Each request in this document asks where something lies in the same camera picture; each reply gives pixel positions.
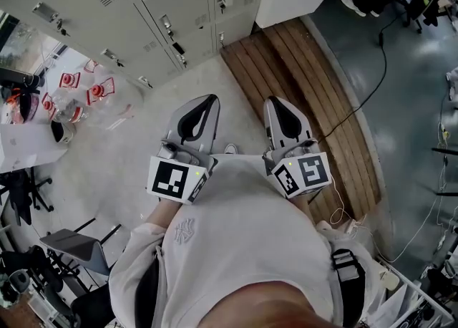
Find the blue floor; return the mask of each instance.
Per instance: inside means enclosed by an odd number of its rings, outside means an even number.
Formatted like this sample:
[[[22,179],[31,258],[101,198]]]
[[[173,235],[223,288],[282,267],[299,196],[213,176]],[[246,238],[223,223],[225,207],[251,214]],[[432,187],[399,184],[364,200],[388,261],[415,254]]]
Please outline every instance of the blue floor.
[[[404,10],[388,5],[378,18],[358,16],[340,0],[325,0],[311,18],[343,67],[360,101],[381,78],[384,61],[378,44],[380,29]],[[434,201],[442,169],[436,147],[441,101],[446,93],[445,73],[458,66],[458,35],[448,18],[439,26],[404,28],[399,19],[384,32],[388,61],[386,78],[364,106],[364,114],[379,153],[389,207],[394,220],[394,256],[402,251],[422,225]],[[458,111],[444,102],[443,123],[451,133],[449,148],[458,150]],[[457,159],[449,157],[447,190],[458,191]],[[437,225],[439,199],[423,229],[394,264],[417,278],[432,260],[441,237]],[[439,223],[447,228],[458,198],[444,198]]]

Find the black strap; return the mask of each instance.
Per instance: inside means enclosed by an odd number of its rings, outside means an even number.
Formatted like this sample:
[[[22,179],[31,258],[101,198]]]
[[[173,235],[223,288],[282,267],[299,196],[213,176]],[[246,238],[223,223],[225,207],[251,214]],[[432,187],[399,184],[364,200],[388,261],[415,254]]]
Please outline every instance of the black strap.
[[[341,287],[343,326],[352,328],[358,324],[363,312],[366,272],[348,249],[335,251],[331,258]]]
[[[135,292],[135,328],[151,328],[155,316],[158,283],[159,259],[155,256]]]

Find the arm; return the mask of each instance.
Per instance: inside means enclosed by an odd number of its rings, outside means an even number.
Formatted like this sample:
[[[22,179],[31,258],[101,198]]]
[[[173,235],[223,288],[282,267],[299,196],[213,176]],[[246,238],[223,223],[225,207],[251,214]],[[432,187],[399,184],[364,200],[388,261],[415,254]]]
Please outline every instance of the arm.
[[[137,227],[109,275],[109,292],[113,312],[126,328],[135,327],[135,292],[140,279],[153,262],[156,247],[181,207],[181,203],[162,199]]]

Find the buckle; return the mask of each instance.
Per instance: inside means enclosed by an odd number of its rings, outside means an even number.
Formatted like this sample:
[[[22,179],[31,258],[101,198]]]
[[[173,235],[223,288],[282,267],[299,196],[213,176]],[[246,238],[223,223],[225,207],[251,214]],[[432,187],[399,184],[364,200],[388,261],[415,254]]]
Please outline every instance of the buckle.
[[[348,249],[335,251],[331,254],[331,258],[340,282],[350,281],[360,277],[357,266],[361,267],[361,265],[354,254]]]

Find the wooden floor mat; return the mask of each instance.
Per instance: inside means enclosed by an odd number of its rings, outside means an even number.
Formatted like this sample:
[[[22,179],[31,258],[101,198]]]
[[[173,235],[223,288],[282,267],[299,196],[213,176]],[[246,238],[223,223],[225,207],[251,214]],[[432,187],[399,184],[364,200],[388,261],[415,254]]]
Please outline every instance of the wooden floor mat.
[[[331,133],[352,108],[329,61],[300,19],[270,26],[232,43],[221,54],[261,122],[264,100],[271,95],[288,100],[307,116],[320,149],[328,154],[336,189],[351,217],[360,219],[375,207],[380,190],[363,133],[353,115]],[[341,207],[332,185],[295,203],[315,223],[329,221]],[[340,216],[336,212],[333,221]]]

